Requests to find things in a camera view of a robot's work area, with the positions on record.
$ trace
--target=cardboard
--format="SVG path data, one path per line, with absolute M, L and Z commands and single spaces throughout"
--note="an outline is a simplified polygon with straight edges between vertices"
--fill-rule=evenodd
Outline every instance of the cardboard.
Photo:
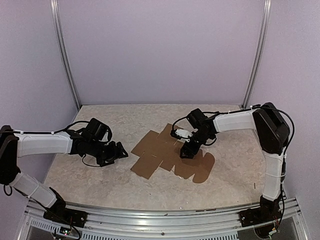
M 215 164 L 215 157 L 207 152 L 203 156 L 200 149 L 193 159 L 180 158 L 183 142 L 170 136 L 171 124 L 167 124 L 161 133 L 149 131 L 131 151 L 140 158 L 131 170 L 138 176 L 149 179 L 158 167 L 188 179 L 196 184 L 205 182 Z

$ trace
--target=flattened cardboard box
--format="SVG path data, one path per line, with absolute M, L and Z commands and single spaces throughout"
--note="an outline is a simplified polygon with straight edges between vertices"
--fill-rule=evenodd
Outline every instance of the flattened cardboard box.
M 183 142 L 170 136 L 171 124 L 167 124 L 161 133 L 149 131 L 133 148 L 132 154 L 140 158 L 131 170 L 138 176 L 149 179 L 158 167 L 171 171 L 184 179 L 190 178 L 196 184 L 205 182 L 215 164 L 215 157 L 207 152 L 203 156 L 200 149 L 193 159 L 180 158 Z

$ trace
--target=white wall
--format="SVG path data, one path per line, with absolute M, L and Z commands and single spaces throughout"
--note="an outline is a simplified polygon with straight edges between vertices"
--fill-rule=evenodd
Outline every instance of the white wall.
M 264 0 L 59 0 L 73 78 L 90 104 L 241 104 Z
M 311 239 L 320 239 L 320 3 L 272 2 L 250 104 L 273 102 L 294 120 L 285 188 L 302 210 Z
M 53 131 L 69 124 L 76 108 L 59 54 L 48 0 L 0 3 L 0 126 Z M 24 157 L 18 166 L 43 181 L 52 155 Z M 0 239 L 15 239 L 27 199 L 0 190 Z

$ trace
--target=tabletop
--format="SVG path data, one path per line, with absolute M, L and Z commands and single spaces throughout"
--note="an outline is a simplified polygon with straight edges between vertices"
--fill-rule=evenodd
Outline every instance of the tabletop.
M 90 167 L 78 155 L 57 154 L 45 184 L 67 202 L 107 208 L 200 210 L 258 202 L 264 187 L 265 161 L 252 130 L 218 133 L 215 144 L 202 147 L 203 154 L 211 153 L 215 158 L 203 183 L 194 183 L 192 176 L 183 179 L 160 167 L 150 179 L 131 171 L 139 159 L 131 150 L 150 130 L 160 133 L 167 123 L 172 124 L 196 108 L 208 112 L 239 110 L 237 105 L 212 104 L 83 106 L 75 121 L 96 118 L 107 124 L 112 140 L 122 142 L 129 157 L 105 167 Z M 84 126 L 80 123 L 74 129 Z M 186 120 L 178 126 L 193 130 Z M 91 156 L 85 161 L 95 164 Z

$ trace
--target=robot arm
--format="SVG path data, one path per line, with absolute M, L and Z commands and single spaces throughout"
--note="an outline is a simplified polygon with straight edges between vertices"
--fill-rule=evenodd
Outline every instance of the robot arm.
M 186 116 L 192 127 L 197 129 L 196 132 L 174 129 L 172 126 L 172 137 L 186 139 L 180 150 L 180 157 L 188 159 L 192 159 L 202 145 L 208 145 L 209 139 L 215 141 L 218 133 L 244 129 L 257 132 L 266 164 L 265 183 L 260 208 L 240 213 L 243 227 L 281 217 L 279 201 L 286 172 L 285 158 L 290 129 L 279 112 L 282 111 L 276 109 L 272 103 L 233 112 L 215 112 L 211 117 L 207 117 L 197 108 Z
M 36 154 L 91 155 L 100 166 L 113 164 L 116 159 L 128 157 L 121 142 L 111 141 L 110 128 L 92 118 L 80 130 L 64 129 L 59 132 L 23 132 L 5 125 L 0 130 L 0 184 L 9 185 L 49 210 L 44 218 L 59 223 L 83 227 L 87 214 L 66 208 L 66 202 L 52 188 L 22 172 L 17 158 Z

